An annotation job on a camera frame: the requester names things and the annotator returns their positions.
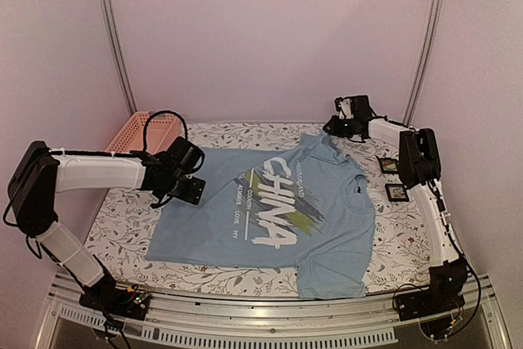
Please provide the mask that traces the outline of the light blue t-shirt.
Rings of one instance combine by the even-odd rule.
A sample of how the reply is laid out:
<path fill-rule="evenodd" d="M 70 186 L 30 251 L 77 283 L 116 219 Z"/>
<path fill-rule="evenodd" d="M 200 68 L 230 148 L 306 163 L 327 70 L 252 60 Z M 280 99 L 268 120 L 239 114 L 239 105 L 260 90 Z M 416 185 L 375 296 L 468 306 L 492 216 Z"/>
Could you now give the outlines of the light blue t-shirt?
<path fill-rule="evenodd" d="M 358 163 L 325 133 L 285 151 L 207 148 L 196 205 L 160 215 L 153 262 L 297 271 L 301 298 L 359 298 L 375 212 Z"/>

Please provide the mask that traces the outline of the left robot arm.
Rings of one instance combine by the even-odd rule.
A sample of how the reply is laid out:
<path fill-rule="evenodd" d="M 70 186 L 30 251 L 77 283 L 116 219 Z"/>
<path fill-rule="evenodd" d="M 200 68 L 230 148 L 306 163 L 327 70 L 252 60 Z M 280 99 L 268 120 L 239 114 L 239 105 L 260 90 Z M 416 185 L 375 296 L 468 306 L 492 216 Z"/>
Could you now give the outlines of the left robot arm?
<path fill-rule="evenodd" d="M 149 192 L 154 208 L 172 199 L 199 203 L 205 182 L 195 177 L 205 160 L 198 146 L 179 136 L 165 151 L 130 152 L 52 149 L 33 141 L 7 186 L 6 211 L 14 226 L 39 244 L 83 286 L 103 311 L 121 305 L 121 293 L 107 281 L 110 273 L 87 250 L 73 220 L 93 221 L 95 209 L 110 189 Z"/>

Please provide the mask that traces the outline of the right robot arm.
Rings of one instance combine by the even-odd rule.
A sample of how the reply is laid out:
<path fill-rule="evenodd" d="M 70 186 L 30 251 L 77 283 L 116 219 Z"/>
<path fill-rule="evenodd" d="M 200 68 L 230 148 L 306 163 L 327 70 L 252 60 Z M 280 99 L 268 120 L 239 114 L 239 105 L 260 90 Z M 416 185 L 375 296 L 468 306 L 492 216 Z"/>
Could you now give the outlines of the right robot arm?
<path fill-rule="evenodd" d="M 436 135 L 430 128 L 407 128 L 383 117 L 340 119 L 323 126 L 332 136 L 374 139 L 398 149 L 400 183 L 409 191 L 427 226 L 431 248 L 429 288 L 422 296 L 428 312 L 439 313 L 459 295 L 468 278 L 466 257 L 450 223 L 441 185 Z"/>

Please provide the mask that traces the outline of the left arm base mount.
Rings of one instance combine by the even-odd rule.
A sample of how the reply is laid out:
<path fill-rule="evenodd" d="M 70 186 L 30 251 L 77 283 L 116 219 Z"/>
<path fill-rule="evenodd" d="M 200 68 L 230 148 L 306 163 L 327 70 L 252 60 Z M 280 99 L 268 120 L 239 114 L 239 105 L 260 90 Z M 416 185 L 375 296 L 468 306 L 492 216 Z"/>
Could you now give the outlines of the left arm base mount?
<path fill-rule="evenodd" d="M 145 320 L 150 305 L 150 291 L 136 285 L 118 288 L 112 284 L 86 288 L 79 305 L 95 311 L 122 316 L 133 320 Z"/>

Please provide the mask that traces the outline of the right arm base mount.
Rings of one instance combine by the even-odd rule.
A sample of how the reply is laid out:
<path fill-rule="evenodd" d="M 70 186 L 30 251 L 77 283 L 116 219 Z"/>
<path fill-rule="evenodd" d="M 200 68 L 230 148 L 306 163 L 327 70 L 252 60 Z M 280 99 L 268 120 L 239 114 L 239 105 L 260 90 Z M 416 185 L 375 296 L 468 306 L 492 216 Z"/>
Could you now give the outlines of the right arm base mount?
<path fill-rule="evenodd" d="M 434 295 L 427 286 L 402 284 L 392 294 L 392 307 L 401 321 L 437 315 L 465 306 L 463 295 L 458 293 Z"/>

